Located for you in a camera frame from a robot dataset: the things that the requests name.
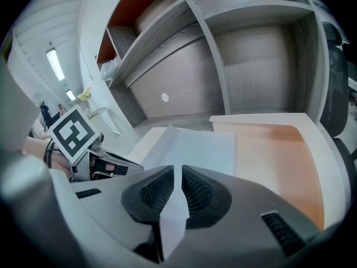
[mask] black vent grille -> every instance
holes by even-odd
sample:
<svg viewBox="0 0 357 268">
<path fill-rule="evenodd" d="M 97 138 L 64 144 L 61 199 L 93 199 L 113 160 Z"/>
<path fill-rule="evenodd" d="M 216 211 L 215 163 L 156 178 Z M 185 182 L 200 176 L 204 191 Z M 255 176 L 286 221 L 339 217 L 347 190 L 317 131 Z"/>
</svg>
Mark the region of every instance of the black vent grille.
<svg viewBox="0 0 357 268">
<path fill-rule="evenodd" d="M 286 224 L 277 212 L 263 214 L 262 219 L 281 245 L 285 256 L 293 255 L 304 247 L 305 243 Z"/>
<path fill-rule="evenodd" d="M 99 189 L 90 189 L 90 190 L 84 190 L 82 192 L 76 193 L 77 197 L 79 199 L 83 199 L 86 197 L 90 197 L 91 195 L 99 194 L 101 191 Z"/>
</svg>

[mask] shelving unit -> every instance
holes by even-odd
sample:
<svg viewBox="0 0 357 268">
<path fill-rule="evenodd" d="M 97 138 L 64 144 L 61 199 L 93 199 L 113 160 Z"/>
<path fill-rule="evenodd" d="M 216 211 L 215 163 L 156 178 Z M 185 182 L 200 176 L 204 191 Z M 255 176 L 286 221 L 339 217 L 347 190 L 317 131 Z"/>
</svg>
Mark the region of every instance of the shelving unit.
<svg viewBox="0 0 357 268">
<path fill-rule="evenodd" d="M 98 65 L 116 56 L 106 84 L 133 127 L 179 116 L 194 127 L 216 112 L 318 123 L 325 104 L 328 50 L 310 0 L 120 0 Z"/>
</svg>

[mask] person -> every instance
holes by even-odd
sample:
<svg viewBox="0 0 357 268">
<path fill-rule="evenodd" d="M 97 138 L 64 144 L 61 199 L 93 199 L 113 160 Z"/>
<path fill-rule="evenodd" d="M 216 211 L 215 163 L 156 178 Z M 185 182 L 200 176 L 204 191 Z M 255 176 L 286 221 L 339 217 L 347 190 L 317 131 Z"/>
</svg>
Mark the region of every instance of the person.
<svg viewBox="0 0 357 268">
<path fill-rule="evenodd" d="M 63 116 L 64 114 L 66 114 L 66 110 L 65 108 L 62 106 L 62 104 L 58 104 L 58 109 L 60 110 L 60 116 Z"/>
<path fill-rule="evenodd" d="M 27 137 L 25 141 L 25 145 L 22 148 L 23 153 L 43 160 L 46 149 L 50 141 L 51 141 L 50 138 L 45 140 L 39 140 L 32 137 Z M 90 157 L 89 170 L 91 173 L 94 172 L 96 161 L 97 161 L 97 157 L 95 156 Z M 58 151 L 52 152 L 51 168 L 62 171 L 63 173 L 66 174 L 68 179 L 70 179 L 72 176 L 69 160 L 62 152 L 58 152 Z M 107 163 L 105 165 L 105 170 L 107 172 L 113 172 L 115 170 L 115 165 L 111 163 Z"/>
<path fill-rule="evenodd" d="M 52 125 L 52 117 L 49 112 L 50 109 L 46 105 L 43 105 L 43 104 L 40 105 L 40 109 L 41 109 L 41 114 L 44 117 L 46 126 L 48 129 L 50 129 L 50 127 Z"/>
</svg>

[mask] black chair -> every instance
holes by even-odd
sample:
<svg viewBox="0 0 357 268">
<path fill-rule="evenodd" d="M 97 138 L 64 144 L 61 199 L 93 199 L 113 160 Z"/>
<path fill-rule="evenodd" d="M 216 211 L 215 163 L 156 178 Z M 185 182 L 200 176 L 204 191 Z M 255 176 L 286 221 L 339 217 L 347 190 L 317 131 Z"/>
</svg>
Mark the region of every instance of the black chair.
<svg viewBox="0 0 357 268">
<path fill-rule="evenodd" d="M 338 30 L 328 22 L 323 22 L 323 26 L 329 47 L 330 79 L 320 122 L 332 137 L 345 163 L 352 201 L 357 187 L 357 170 L 354 165 L 356 153 L 353 153 L 352 156 L 345 144 L 336 137 L 342 133 L 347 123 L 349 103 L 348 66 L 344 53 L 338 48 L 342 44 L 342 38 Z"/>
</svg>

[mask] yellow flowers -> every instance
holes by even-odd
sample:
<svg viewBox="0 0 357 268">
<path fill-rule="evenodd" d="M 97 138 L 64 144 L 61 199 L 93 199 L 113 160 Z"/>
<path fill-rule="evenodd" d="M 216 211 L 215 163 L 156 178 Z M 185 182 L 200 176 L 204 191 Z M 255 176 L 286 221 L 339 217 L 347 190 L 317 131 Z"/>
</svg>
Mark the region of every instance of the yellow flowers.
<svg viewBox="0 0 357 268">
<path fill-rule="evenodd" d="M 91 97 L 90 90 L 91 90 L 91 87 L 84 89 L 83 93 L 78 95 L 78 98 L 81 101 L 87 101 Z"/>
</svg>

